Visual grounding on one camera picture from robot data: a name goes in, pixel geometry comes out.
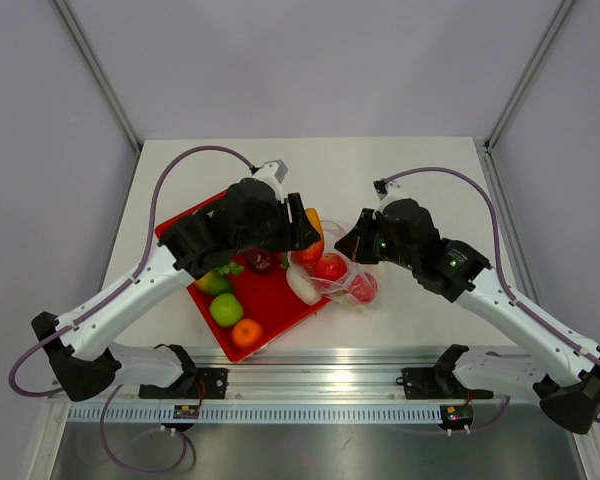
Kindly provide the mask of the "red orange mango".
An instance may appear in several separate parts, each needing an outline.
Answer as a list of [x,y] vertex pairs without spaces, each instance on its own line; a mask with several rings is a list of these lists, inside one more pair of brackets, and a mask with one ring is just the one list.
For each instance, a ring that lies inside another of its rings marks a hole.
[[308,247],[291,253],[291,260],[297,265],[313,266],[322,258],[325,237],[318,211],[315,208],[308,208],[305,213],[315,235],[311,238],[312,243]]

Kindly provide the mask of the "red tomato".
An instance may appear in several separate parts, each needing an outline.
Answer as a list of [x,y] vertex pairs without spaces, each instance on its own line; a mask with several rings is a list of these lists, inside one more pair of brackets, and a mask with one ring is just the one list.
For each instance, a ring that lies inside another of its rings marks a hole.
[[340,254],[325,253],[316,262],[313,275],[320,280],[336,282],[347,273],[347,262]]

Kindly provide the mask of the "dark red plum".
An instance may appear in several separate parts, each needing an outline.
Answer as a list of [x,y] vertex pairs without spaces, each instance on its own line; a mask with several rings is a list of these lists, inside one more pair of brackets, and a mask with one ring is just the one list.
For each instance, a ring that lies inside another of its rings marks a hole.
[[267,275],[274,267],[273,255],[263,249],[254,248],[244,253],[249,269],[259,275]]

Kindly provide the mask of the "clear zip top bag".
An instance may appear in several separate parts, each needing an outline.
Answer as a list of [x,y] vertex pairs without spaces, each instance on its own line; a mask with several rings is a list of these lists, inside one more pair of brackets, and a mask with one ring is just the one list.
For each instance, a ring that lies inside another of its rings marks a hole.
[[333,220],[321,219],[314,208],[307,209],[306,214],[321,240],[287,254],[286,280],[290,289],[310,306],[321,300],[358,310],[372,305],[379,293],[375,271],[354,263],[335,249],[345,228]]

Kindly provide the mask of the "white radish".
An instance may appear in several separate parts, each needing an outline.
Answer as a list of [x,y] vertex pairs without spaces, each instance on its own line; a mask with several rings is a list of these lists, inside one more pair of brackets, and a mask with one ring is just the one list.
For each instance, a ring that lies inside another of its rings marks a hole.
[[321,295],[301,274],[301,269],[290,265],[286,269],[286,281],[291,291],[306,305],[312,306],[321,300]]

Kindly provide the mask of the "red apple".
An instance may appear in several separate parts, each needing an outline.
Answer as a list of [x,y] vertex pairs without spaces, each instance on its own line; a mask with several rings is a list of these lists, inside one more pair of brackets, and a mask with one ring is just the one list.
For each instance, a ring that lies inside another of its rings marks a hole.
[[348,293],[361,305],[371,303],[375,299],[377,292],[377,280],[369,272],[358,274],[348,288]]

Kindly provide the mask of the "green apple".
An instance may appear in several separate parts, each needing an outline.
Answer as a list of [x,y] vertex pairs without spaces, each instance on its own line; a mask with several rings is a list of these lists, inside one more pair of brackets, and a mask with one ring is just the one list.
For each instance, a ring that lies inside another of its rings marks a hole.
[[219,327],[229,328],[243,318],[244,310],[234,294],[224,293],[213,299],[209,313]]

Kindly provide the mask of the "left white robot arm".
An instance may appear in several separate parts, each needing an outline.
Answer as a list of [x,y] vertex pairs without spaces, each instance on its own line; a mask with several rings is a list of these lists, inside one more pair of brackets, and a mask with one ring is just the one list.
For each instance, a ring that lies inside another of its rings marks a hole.
[[151,235],[147,254],[130,273],[72,311],[39,314],[32,327],[74,402],[113,386],[138,385],[175,398],[198,394],[198,368],[183,347],[126,347],[116,338],[163,299],[239,253],[256,247],[299,251],[319,238],[299,194],[280,200],[266,182],[243,179],[161,236]]

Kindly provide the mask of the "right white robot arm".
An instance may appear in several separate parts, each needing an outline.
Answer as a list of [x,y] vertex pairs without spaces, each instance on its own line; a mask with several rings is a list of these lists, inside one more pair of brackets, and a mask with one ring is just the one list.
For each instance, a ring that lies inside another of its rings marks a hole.
[[467,389],[524,399],[581,435],[596,422],[600,345],[516,294],[473,247],[441,237],[416,201],[363,210],[335,248],[358,264],[389,262],[409,270],[425,290],[484,319],[530,357],[518,361],[452,345],[431,369],[427,382],[435,390],[446,396]]

